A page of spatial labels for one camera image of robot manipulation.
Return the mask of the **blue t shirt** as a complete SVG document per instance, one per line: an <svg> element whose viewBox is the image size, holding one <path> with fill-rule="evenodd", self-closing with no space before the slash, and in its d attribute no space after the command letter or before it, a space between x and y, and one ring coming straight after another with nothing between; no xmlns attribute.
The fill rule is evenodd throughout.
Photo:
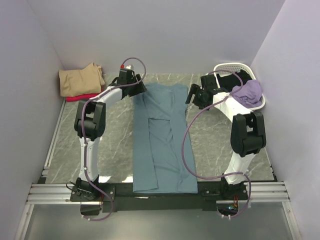
<svg viewBox="0 0 320 240"><path fill-rule="evenodd" d="M196 194L185 103L188 87L150 83L133 98L133 192Z"/></svg>

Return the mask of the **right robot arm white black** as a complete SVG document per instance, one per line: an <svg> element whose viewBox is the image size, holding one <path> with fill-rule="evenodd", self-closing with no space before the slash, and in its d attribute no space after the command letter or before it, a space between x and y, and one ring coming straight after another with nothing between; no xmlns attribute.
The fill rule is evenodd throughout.
<svg viewBox="0 0 320 240"><path fill-rule="evenodd" d="M242 81L236 89L228 92L223 87L217 87L209 77L205 75L201 85L191 85L185 103L193 103L202 112L215 107L231 121L232 156L226 171L217 176L218 194L230 200L243 189L251 161L266 146L264 116L236 100L236 94L244 88Z"/></svg>

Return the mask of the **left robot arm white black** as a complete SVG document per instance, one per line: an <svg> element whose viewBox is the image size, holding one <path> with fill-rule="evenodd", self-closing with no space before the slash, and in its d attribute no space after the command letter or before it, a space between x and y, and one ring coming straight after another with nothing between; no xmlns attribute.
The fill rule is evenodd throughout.
<svg viewBox="0 0 320 240"><path fill-rule="evenodd" d="M133 97L146 90L140 74L135 74L131 65L122 65L119 75L106 90L79 101L74 130L80 141L81 168L75 187L88 201L96 200L101 194L98 187L98 148L106 129L107 109L125 97Z"/></svg>

